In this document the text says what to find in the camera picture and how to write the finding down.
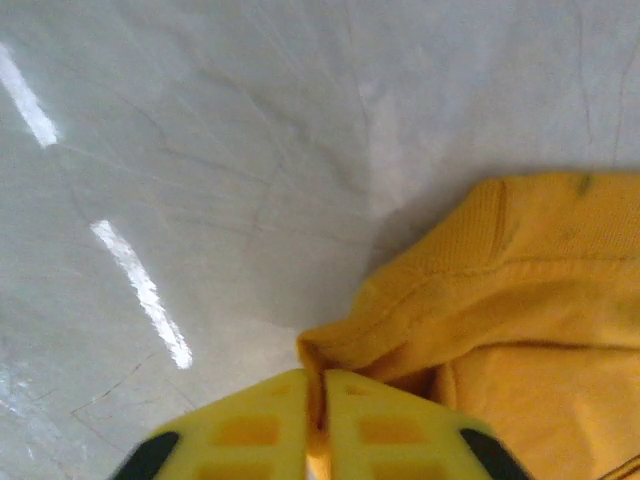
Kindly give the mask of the yellow t-shirt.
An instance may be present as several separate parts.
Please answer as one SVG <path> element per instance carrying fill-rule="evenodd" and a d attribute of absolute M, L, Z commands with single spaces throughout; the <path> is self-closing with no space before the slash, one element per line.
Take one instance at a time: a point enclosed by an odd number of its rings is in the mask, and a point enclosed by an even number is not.
<path fill-rule="evenodd" d="M 297 350 L 322 479 L 342 369 L 487 422 L 535 480 L 640 480 L 640 172 L 478 184 Z"/>

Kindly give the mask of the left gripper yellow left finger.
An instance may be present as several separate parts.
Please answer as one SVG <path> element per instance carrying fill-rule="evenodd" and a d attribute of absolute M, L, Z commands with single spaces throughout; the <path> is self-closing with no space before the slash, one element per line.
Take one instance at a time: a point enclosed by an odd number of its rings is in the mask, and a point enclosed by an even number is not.
<path fill-rule="evenodd" d="M 306 480 L 308 377 L 291 370 L 177 417 L 108 480 Z"/>

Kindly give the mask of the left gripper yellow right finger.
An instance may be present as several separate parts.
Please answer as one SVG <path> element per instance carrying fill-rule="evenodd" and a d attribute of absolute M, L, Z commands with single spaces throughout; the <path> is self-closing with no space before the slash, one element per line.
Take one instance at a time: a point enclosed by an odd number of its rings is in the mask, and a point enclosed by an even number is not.
<path fill-rule="evenodd" d="M 330 480 L 530 480 L 475 418 L 342 370 L 325 391 Z"/>

